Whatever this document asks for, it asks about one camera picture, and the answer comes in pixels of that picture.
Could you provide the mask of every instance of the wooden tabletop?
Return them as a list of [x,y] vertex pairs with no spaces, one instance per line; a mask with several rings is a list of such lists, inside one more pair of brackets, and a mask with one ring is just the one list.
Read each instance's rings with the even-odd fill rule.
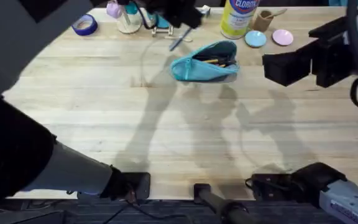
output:
[[[225,39],[222,11],[213,9],[190,34],[192,43],[169,52],[172,40],[143,28],[124,35],[103,9],[94,9],[96,33],[80,37],[69,28],[23,71],[6,100],[77,151],[122,171],[150,172],[150,198],[189,199],[200,182],[226,198],[252,198],[244,179],[254,172],[294,172],[316,161],[358,184],[354,77],[328,89],[312,75],[283,87],[264,78],[261,59],[312,41],[308,31],[344,15],[344,8],[289,8],[267,31],[270,37],[274,29],[290,30],[295,41],[288,47],[268,38],[252,49],[237,40],[241,69],[234,82],[177,82],[172,60]],[[16,197],[74,195],[35,190]]]

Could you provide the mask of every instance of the pencil case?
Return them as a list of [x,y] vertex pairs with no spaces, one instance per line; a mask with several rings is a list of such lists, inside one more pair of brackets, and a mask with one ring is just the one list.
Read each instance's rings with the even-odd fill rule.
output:
[[[179,81],[206,82],[218,78],[225,78],[235,74],[239,66],[235,61],[237,46],[234,42],[224,40],[202,47],[186,57],[176,59],[171,64],[173,76]],[[220,67],[212,63],[203,62],[213,58],[225,58],[229,63]]]

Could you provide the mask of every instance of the pink cup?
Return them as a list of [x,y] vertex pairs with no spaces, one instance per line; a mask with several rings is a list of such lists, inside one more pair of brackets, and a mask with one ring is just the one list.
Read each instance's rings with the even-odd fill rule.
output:
[[124,7],[115,2],[109,2],[107,4],[106,11],[109,16],[118,19],[121,17]]

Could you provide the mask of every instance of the spoon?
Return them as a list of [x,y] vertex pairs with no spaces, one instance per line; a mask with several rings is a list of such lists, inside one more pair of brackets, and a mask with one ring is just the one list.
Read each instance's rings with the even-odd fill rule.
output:
[[270,16],[265,17],[264,19],[270,19],[270,18],[272,18],[272,17],[279,16],[279,15],[281,15],[281,14],[284,14],[286,11],[287,11],[287,9],[279,10],[279,11],[277,11],[276,13],[273,13],[273,14],[271,14]]

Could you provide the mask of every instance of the clorox bottle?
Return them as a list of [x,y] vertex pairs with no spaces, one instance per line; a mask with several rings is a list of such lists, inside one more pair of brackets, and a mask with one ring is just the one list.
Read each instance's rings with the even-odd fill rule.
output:
[[240,39],[247,32],[248,23],[258,8],[260,0],[226,0],[221,22],[221,32],[229,39]]

